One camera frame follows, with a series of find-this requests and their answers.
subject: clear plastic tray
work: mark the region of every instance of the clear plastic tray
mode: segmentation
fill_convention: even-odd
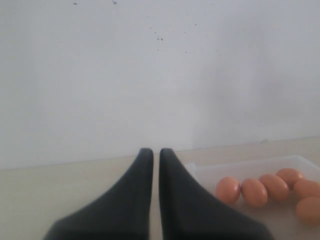
[[[313,181],[320,182],[320,168],[302,156],[284,156],[234,164],[196,166],[185,165],[189,173],[208,192],[215,194],[216,184],[226,176],[233,176],[241,183],[246,178],[259,178],[263,174],[275,174],[282,168],[294,168]],[[295,216],[295,206],[299,199],[291,196],[283,203],[268,200],[265,207],[256,209],[248,206],[242,196],[231,206],[239,212],[264,223],[276,240],[320,240],[320,227],[302,224]]]

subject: orange egg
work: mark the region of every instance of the orange egg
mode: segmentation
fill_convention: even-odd
[[[282,168],[277,171],[275,175],[285,181],[290,190],[294,188],[294,185],[297,181],[305,179],[301,172],[293,168]]]
[[[320,198],[302,199],[295,207],[295,214],[305,224],[320,225]]]
[[[241,193],[244,200],[256,208],[262,208],[268,201],[265,186],[255,178],[247,178],[242,182]]]
[[[226,204],[235,203],[240,193],[240,183],[232,176],[222,178],[215,186],[215,196]]]
[[[264,174],[259,178],[268,196],[276,201],[283,201],[289,197],[289,187],[285,181],[273,174]]]
[[[295,183],[293,190],[302,199],[308,197],[320,198],[320,183],[316,181],[302,179]]]

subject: egg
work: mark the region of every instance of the egg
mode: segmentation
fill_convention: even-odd
[[[293,190],[302,199],[308,197],[320,198],[320,183],[316,181],[302,179],[295,183]]]
[[[264,174],[259,178],[268,196],[276,201],[283,201],[289,197],[289,187],[285,181],[274,174]]]
[[[320,198],[302,199],[295,207],[295,214],[305,224],[320,225]]]
[[[265,186],[255,178],[247,178],[242,182],[241,193],[244,200],[252,207],[262,208],[268,201]]]
[[[301,172],[293,168],[282,168],[275,175],[280,177],[292,190],[295,183],[301,179],[305,179]]]
[[[222,178],[215,186],[215,196],[226,204],[235,203],[240,197],[240,193],[240,183],[232,176]]]

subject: wooden tabletop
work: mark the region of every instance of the wooden tabletop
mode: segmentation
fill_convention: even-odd
[[[236,163],[300,155],[320,165],[320,137],[180,151],[183,164]],[[42,239],[49,227],[109,189],[135,156],[0,171],[0,239]],[[152,240],[162,239],[158,196],[159,155],[154,155],[150,208]]]

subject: black object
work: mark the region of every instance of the black object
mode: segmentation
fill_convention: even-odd
[[[44,240],[149,239],[153,170],[153,152],[142,148],[112,188],[76,213],[58,220]]]
[[[202,188],[174,151],[160,152],[159,200],[163,240],[273,240],[261,223]]]

